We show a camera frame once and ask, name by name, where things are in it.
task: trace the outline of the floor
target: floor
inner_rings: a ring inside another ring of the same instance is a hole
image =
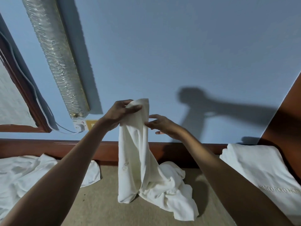
[[[102,179],[80,189],[62,226],[235,225],[199,169],[184,169],[184,182],[192,186],[193,198],[200,213],[195,221],[187,222],[175,220],[171,212],[140,197],[130,204],[119,204],[117,169],[114,166],[101,166]]]

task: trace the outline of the person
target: person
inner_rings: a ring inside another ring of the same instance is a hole
[[[142,108],[141,105],[126,108],[131,101],[115,102],[84,138],[16,203],[0,226],[61,225],[105,134],[116,128],[122,118]],[[156,120],[146,122],[147,127],[185,145],[237,225],[292,225],[264,193],[206,149],[186,129],[164,116],[149,117]]]

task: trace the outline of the folded towel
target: folded towel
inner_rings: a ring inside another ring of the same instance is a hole
[[[301,224],[301,186],[277,148],[228,144],[220,159],[265,193],[293,224]]]
[[[193,221],[198,208],[192,188],[183,182],[185,171],[173,162],[158,164],[148,146],[148,99],[132,101],[127,108],[143,105],[120,122],[118,202],[130,203],[137,194],[146,201],[174,213],[181,221]]]
[[[58,160],[45,154],[0,159],[0,221],[26,192],[42,178]],[[81,187],[100,180],[100,169],[91,161]]]

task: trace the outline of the person's left arm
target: person's left arm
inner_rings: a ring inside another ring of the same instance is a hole
[[[17,202],[0,226],[61,225],[104,135],[117,127],[124,116],[142,108],[125,108],[131,101],[115,102],[85,137]]]

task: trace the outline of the wall switch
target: wall switch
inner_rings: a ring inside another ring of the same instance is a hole
[[[86,124],[88,127],[88,130],[91,130],[93,125],[97,122],[98,120],[86,120]]]
[[[79,124],[81,124],[85,127],[85,131],[89,130],[88,126],[87,126],[87,123],[86,123],[86,120],[73,120],[73,125],[74,125],[74,128],[76,129],[77,132],[81,131]]]

